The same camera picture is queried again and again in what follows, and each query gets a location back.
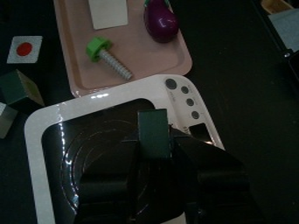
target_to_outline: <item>toy eggplant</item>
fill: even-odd
[[[156,42],[166,43],[176,37],[178,23],[166,0],[144,2],[144,26]]]

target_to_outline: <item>green block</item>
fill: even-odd
[[[144,160],[170,158],[169,126],[165,109],[138,111],[138,142]]]
[[[18,70],[0,76],[0,89],[1,102],[25,114],[44,106],[36,84]]]

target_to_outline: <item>bolt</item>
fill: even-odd
[[[112,43],[108,39],[101,37],[94,37],[88,42],[88,46],[86,46],[86,54],[88,54],[89,60],[92,62],[97,62],[100,59],[102,59],[106,62],[106,64],[116,70],[118,75],[125,80],[129,80],[132,77],[132,73],[126,70],[126,68],[120,64],[117,59],[108,52],[108,49],[110,46],[112,46]]]

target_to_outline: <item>white sticker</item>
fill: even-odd
[[[36,63],[42,44],[41,36],[13,37],[6,64]]]
[[[93,29],[126,25],[126,0],[88,0]]]

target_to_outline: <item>glossy black surface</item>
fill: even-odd
[[[13,36],[42,35],[53,57],[41,73],[24,68],[45,105],[72,99],[50,0],[10,0],[0,24],[0,74]],[[265,13],[251,0],[172,0],[189,49],[196,85],[227,151],[244,163],[251,191],[268,223],[299,222],[297,82]],[[18,114],[0,139],[0,221],[36,223]]]

